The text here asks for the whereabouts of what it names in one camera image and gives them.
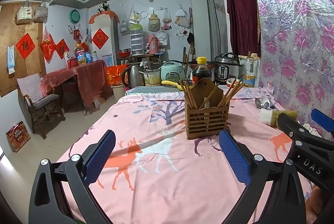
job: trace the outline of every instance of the sponge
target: sponge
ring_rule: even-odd
[[[290,118],[296,119],[298,112],[293,110],[293,111],[276,111],[276,110],[267,110],[267,109],[261,109],[260,111],[260,118],[259,121],[263,124],[266,124],[268,126],[271,126],[273,128],[279,128],[277,125],[277,118],[278,115],[281,113],[287,114]]]

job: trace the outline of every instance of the soy sauce bottle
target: soy sauce bottle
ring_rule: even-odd
[[[200,79],[208,78],[211,80],[212,72],[206,66],[206,57],[198,57],[198,66],[192,72],[192,84],[195,85]]]

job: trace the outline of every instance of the yellow pan handle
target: yellow pan handle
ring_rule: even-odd
[[[182,90],[181,85],[179,85],[178,83],[175,83],[175,82],[173,82],[173,81],[170,81],[170,80],[163,80],[161,83],[162,83],[162,84],[165,84],[165,85],[173,85],[173,86],[176,86],[178,89]]]

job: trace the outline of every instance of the cooking oil bottle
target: cooking oil bottle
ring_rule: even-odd
[[[248,57],[246,58],[245,63],[243,64],[243,82],[246,87],[255,87],[255,68],[254,68],[254,59],[251,57],[251,52],[248,52]]]
[[[76,45],[76,49],[74,50],[74,55],[76,56],[76,59],[78,60],[78,65],[86,64],[86,53],[85,49],[81,46],[81,42],[78,41]]]

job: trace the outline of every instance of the tiled floor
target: tiled floor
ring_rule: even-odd
[[[2,158],[0,190],[23,224],[28,224],[30,193],[41,160],[48,158],[56,162],[114,103],[115,97],[112,96],[100,109],[87,109],[87,116],[82,111],[66,112],[65,121],[56,118],[43,124],[50,129],[45,140],[34,134],[17,153]]]

